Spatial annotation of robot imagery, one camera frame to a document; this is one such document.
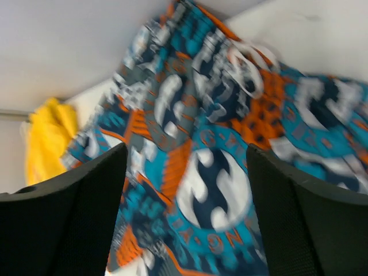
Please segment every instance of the patterned fabric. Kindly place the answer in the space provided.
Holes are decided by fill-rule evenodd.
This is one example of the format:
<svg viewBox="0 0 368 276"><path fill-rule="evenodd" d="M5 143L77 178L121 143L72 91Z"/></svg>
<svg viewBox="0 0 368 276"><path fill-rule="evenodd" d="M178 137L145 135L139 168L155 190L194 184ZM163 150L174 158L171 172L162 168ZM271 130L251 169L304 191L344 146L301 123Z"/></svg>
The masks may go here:
<svg viewBox="0 0 368 276"><path fill-rule="evenodd" d="M73 168L128 145L110 271L139 257L139 276L268 275L247 176L250 143L367 193L368 86L276 70L259 50L235 64L233 41L200 6L170 5L139 30L116 89L64 155Z"/></svg>

